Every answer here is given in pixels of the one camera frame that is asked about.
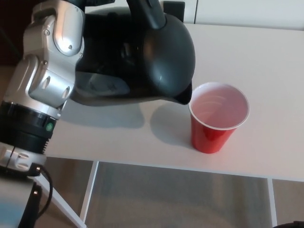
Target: white cabinet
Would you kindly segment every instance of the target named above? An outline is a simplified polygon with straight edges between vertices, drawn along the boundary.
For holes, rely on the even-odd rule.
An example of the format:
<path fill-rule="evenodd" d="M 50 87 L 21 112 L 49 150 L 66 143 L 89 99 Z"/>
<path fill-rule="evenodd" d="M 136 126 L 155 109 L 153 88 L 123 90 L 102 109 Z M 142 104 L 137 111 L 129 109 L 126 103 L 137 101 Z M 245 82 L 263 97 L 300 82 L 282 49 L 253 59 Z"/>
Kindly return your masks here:
<path fill-rule="evenodd" d="M 196 3 L 197 0 L 168 0 L 168 1 L 184 1 L 185 2 L 185 15 L 184 15 L 184 22 L 185 23 L 194 23 L 195 18 L 195 10 L 196 10 Z M 114 3 L 97 6 L 97 7 L 86 7 L 86 13 L 94 13 L 96 10 L 110 8 L 110 7 L 128 7 L 126 0 L 115 0 Z"/>
<path fill-rule="evenodd" d="M 198 0 L 195 23 L 304 30 L 304 0 Z"/>

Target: red plastic cup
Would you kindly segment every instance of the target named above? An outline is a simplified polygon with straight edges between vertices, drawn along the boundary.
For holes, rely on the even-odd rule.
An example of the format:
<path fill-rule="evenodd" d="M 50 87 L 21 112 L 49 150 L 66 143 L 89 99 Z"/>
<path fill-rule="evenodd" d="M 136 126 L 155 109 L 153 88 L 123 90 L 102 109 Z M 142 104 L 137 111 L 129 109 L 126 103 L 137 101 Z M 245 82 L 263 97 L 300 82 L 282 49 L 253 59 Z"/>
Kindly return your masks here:
<path fill-rule="evenodd" d="M 189 103 L 191 141 L 203 153 L 218 152 L 249 116 L 249 102 L 235 87 L 209 82 L 197 87 Z"/>

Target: table surface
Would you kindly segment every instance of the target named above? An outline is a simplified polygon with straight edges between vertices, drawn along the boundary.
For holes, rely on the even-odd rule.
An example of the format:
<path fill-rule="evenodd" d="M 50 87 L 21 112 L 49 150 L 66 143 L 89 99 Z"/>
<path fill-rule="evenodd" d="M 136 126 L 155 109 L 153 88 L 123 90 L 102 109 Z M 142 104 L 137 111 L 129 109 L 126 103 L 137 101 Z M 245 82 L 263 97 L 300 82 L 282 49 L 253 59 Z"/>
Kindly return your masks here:
<path fill-rule="evenodd" d="M 249 119 L 221 151 L 192 148 L 187 106 L 68 101 L 47 156 L 304 181 L 304 32 L 187 28 L 196 49 L 194 87 L 229 83 L 250 102 Z"/>

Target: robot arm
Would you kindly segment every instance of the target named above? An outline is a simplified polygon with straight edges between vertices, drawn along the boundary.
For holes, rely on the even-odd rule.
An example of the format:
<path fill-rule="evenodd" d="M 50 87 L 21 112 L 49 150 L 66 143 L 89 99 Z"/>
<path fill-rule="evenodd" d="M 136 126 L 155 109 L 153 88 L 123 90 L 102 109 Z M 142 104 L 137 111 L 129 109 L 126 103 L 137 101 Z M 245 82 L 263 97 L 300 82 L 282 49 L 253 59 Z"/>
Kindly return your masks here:
<path fill-rule="evenodd" d="M 74 3 L 36 5 L 24 32 L 24 55 L 0 105 L 0 227 L 30 228 L 38 218 L 42 190 L 29 177 L 43 170 L 45 148 L 84 51 L 86 4 Z"/>
<path fill-rule="evenodd" d="M 85 55 L 84 8 L 110 2 L 113 1 L 48 0 L 33 9 L 32 22 L 23 36 L 23 58 L 0 104 L 0 205 L 17 206 L 11 212 L 14 215 L 8 216 L 14 218 L 8 221 L 11 227 L 33 227 L 37 219 L 41 188 L 29 177 L 40 175 L 44 169 L 47 143 L 74 91 L 76 65 Z M 127 2 L 136 20 L 135 33 L 126 33 L 133 39 L 119 43 L 123 53 L 118 52 L 118 58 L 112 60 L 117 61 L 113 66 L 124 65 L 126 70 L 132 67 L 130 72 L 137 77 L 124 78 L 130 88 L 134 82 L 135 90 L 131 88 L 130 93 L 119 98 L 148 97 L 141 91 L 152 91 L 157 99 L 172 97 L 186 104 L 191 97 L 195 67 L 194 46 L 187 29 L 178 19 L 165 18 L 158 0 Z M 115 73 L 117 76 L 125 71 Z M 179 95 L 184 90 L 187 96 L 181 99 Z"/>

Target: black cable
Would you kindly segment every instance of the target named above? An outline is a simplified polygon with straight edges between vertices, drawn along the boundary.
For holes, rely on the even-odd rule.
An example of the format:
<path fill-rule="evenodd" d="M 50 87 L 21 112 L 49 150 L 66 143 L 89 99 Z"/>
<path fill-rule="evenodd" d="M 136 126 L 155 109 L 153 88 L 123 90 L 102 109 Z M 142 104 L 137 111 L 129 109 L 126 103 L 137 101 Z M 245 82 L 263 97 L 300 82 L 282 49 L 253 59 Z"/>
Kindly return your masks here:
<path fill-rule="evenodd" d="M 51 204 L 52 196 L 53 196 L 53 181 L 52 181 L 51 175 L 49 174 L 49 172 L 47 171 L 47 169 L 45 167 L 41 166 L 41 170 L 45 173 L 46 178 L 49 182 L 49 194 L 48 194 L 46 204 L 41 209 L 41 211 L 38 213 L 37 219 L 40 218 L 47 211 L 49 205 Z"/>

